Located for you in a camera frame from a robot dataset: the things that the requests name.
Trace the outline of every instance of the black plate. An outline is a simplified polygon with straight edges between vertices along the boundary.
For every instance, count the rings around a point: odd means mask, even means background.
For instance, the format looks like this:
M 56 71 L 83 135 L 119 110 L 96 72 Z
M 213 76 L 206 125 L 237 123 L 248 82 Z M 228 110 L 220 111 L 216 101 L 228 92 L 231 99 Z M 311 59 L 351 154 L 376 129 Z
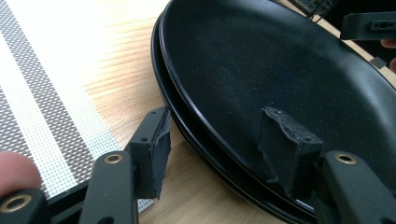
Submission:
M 151 60 L 163 100 L 171 110 L 172 117 L 187 142 L 208 162 L 211 168 L 249 202 L 257 205 L 270 214 L 288 222 L 316 223 L 313 215 L 304 212 L 298 205 L 285 201 L 266 188 L 240 168 L 231 158 L 216 145 L 210 136 L 195 120 L 181 97 L 166 70 L 161 54 L 158 37 L 160 18 L 157 20 L 151 38 Z
M 264 185 L 261 109 L 286 111 L 324 141 L 367 161 L 396 189 L 396 91 L 327 31 L 262 0 L 173 0 L 160 42 L 194 118 Z

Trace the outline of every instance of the striped placemat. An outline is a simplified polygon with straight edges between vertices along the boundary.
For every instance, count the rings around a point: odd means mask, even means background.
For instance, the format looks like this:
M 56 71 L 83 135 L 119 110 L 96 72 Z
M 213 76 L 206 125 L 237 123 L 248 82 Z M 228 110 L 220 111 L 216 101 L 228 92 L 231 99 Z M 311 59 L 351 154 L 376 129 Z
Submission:
M 49 74 L 0 0 L 0 150 L 29 157 L 51 198 L 89 179 L 94 161 L 120 150 L 80 83 Z M 153 204 L 139 200 L 139 211 Z

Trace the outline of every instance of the gray stripe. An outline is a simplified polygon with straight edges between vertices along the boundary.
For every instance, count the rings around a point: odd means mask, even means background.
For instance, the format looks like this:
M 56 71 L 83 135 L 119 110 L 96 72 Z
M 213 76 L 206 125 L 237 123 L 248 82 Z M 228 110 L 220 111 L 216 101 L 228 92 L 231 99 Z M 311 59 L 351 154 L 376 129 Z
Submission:
M 0 18 L 0 32 L 61 149 L 67 165 L 77 182 L 83 182 L 90 177 L 93 166 L 92 155 L 5 0 L 0 0 Z
M 18 152 L 32 162 L 35 162 L 21 133 L 17 121 L 4 95 L 3 89 L 0 88 L 0 151 Z M 45 192 L 47 198 L 49 193 L 45 184 L 41 184 L 41 188 Z

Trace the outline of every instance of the hand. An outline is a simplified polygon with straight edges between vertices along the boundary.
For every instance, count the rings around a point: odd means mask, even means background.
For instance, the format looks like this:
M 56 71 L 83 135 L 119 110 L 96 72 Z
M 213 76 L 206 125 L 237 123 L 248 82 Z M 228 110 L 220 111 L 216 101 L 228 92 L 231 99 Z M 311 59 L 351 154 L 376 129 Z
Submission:
M 396 49 L 396 39 L 383 39 L 381 40 L 382 46 L 388 49 Z M 389 68 L 392 72 L 396 73 L 396 58 L 394 58 L 390 64 Z
M 0 152 L 0 198 L 17 189 L 39 189 L 40 174 L 27 157 L 15 152 Z

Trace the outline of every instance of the wooden table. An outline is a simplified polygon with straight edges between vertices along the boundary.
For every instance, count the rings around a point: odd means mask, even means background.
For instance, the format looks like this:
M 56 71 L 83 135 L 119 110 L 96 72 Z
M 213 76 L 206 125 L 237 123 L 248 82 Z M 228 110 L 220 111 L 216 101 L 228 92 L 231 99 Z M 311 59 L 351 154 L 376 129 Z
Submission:
M 154 22 L 167 2 L 14 0 L 8 4 L 43 66 L 83 83 L 124 148 L 145 114 L 163 106 L 149 43 Z M 282 223 L 230 190 L 189 147 L 175 125 L 162 197 L 140 221 Z

